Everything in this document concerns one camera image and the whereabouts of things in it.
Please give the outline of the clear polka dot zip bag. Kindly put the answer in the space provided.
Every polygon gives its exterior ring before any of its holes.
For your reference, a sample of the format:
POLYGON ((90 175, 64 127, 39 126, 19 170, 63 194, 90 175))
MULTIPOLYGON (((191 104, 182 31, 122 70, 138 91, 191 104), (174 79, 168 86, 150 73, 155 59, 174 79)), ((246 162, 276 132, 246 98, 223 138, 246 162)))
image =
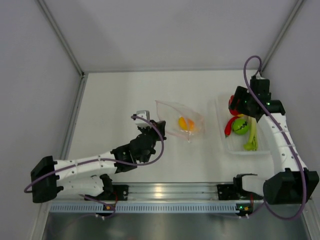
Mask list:
POLYGON ((204 135, 205 119, 197 111, 178 102, 156 100, 155 103, 158 119, 166 122, 166 134, 189 143, 204 135))

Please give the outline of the green toy pepper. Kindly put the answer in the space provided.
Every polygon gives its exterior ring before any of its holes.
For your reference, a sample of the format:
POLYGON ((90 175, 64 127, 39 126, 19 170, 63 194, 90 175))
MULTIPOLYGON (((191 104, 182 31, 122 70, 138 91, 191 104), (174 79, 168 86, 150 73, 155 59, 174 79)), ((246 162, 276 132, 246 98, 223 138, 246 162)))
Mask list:
POLYGON ((244 118, 238 118, 232 124, 232 131, 237 135, 245 135, 249 128, 249 122, 244 118))

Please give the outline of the red toy chili pepper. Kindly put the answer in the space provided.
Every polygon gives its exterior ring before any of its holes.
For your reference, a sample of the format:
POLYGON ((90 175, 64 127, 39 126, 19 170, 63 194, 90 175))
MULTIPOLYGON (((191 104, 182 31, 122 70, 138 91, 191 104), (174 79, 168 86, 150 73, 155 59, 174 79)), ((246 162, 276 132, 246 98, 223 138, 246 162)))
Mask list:
POLYGON ((238 116, 233 116, 232 118, 229 119, 227 122, 225 128, 224 128, 224 135, 225 137, 229 137, 231 132, 232 132, 232 124, 234 123, 235 120, 237 120, 239 117, 238 116))

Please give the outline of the pale green toy celery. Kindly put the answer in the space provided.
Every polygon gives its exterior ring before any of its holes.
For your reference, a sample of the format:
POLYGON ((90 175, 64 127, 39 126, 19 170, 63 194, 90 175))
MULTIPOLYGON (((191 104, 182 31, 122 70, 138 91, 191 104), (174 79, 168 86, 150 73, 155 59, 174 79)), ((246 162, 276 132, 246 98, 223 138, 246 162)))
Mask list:
POLYGON ((258 150, 258 137, 257 137, 257 121, 253 117, 248 118, 250 123, 250 133, 246 144, 243 145, 246 151, 258 150))

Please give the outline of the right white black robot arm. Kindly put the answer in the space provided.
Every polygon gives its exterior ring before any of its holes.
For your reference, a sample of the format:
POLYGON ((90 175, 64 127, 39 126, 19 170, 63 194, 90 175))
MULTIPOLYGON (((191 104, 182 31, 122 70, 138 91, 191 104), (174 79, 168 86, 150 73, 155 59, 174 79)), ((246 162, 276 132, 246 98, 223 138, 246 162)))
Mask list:
POLYGON ((320 178, 316 171, 308 170, 297 154, 280 100, 271 99, 270 81, 252 76, 250 90, 236 88, 230 109, 252 117, 267 141, 273 160, 274 175, 267 178, 256 173, 239 174, 240 182, 233 186, 240 199, 255 193, 270 205, 300 204, 309 199, 320 178))

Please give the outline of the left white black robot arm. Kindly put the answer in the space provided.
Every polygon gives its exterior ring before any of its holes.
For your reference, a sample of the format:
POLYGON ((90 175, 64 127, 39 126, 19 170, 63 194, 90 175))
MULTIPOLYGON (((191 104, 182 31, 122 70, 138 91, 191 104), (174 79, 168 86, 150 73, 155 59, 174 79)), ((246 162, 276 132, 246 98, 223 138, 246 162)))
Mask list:
POLYGON ((30 193, 36 204, 61 196, 109 199, 114 192, 111 175, 157 162, 150 158, 156 154, 157 142, 163 144, 166 140, 166 122, 145 119, 141 122, 136 138, 111 151, 72 160, 57 160, 51 155, 43 157, 30 172, 31 183, 24 192, 30 193))

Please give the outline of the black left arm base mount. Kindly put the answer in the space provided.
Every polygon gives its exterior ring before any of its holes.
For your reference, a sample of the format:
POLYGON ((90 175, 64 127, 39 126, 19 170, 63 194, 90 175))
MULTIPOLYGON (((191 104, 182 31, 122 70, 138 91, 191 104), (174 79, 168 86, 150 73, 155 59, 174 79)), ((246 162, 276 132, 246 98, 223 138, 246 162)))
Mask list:
POLYGON ((126 184, 116 184, 102 188, 103 191, 97 196, 88 195, 86 197, 98 201, 127 201, 129 194, 129 186, 126 184))

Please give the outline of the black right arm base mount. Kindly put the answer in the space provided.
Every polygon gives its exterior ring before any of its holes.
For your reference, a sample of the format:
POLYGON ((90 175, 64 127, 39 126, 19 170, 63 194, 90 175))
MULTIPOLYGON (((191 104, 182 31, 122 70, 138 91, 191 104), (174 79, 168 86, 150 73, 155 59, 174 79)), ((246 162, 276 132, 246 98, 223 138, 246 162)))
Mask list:
POLYGON ((231 201, 231 200, 259 200, 261 197, 254 192, 244 190, 242 187, 242 178, 244 176, 253 176, 252 173, 237 174, 233 178, 232 183, 218 184, 217 194, 220 201, 231 201))

